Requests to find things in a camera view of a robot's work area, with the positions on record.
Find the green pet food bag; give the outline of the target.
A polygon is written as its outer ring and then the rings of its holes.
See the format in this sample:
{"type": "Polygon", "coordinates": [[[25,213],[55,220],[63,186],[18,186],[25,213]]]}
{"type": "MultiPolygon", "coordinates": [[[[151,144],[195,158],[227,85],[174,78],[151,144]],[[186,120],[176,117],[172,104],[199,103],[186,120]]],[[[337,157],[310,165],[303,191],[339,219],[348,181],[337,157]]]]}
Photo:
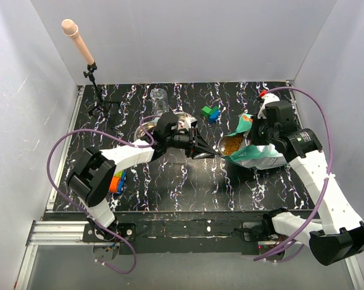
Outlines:
{"type": "Polygon", "coordinates": [[[254,168],[258,170],[266,170],[284,166],[287,164],[283,154],[279,153],[274,145],[268,146],[254,146],[251,145],[248,139],[248,134],[252,126],[252,116],[249,114],[242,114],[239,116],[238,126],[234,133],[227,136],[236,134],[243,134],[245,136],[245,144],[230,156],[224,156],[228,161],[231,161],[241,167],[254,168]]]}

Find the metal food scoop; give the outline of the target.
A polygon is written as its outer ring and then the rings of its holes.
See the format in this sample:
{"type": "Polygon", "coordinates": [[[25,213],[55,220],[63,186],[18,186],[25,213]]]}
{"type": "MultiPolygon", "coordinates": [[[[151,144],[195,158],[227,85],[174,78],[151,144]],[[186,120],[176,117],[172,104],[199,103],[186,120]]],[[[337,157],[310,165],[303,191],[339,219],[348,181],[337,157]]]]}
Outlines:
{"type": "Polygon", "coordinates": [[[230,156],[238,151],[243,144],[245,144],[245,136],[243,134],[222,137],[213,148],[215,156],[230,156]]]}

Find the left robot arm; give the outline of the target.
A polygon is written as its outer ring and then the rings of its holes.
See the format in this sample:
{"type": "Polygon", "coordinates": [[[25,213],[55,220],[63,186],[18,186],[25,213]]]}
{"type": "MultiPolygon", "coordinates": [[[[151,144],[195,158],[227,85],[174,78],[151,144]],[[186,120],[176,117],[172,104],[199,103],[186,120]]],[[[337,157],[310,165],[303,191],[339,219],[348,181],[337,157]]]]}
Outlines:
{"type": "Polygon", "coordinates": [[[178,124],[178,115],[165,112],[155,127],[134,141],[120,147],[83,151],[67,178],[67,186],[85,206],[87,219],[96,234],[105,242],[117,234],[118,221],[106,200],[114,175],[142,163],[150,163],[172,147],[183,149],[193,160],[214,158],[216,151],[200,135],[196,121],[178,124]]]}

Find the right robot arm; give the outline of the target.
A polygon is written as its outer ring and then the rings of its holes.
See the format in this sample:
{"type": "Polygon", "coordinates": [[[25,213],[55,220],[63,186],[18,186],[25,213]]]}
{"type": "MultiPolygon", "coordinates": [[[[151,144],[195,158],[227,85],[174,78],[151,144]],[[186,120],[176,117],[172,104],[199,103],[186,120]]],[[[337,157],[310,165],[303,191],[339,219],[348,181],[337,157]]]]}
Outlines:
{"type": "Polygon", "coordinates": [[[253,145],[273,145],[300,177],[314,210],[307,219],[284,208],[263,216],[262,232],[269,240],[288,239],[262,255],[280,253],[292,241],[310,248],[322,265],[364,252],[364,221],[352,208],[328,163],[322,145],[311,129],[298,129],[291,103],[270,95],[252,117],[249,139],[253,145]]]}

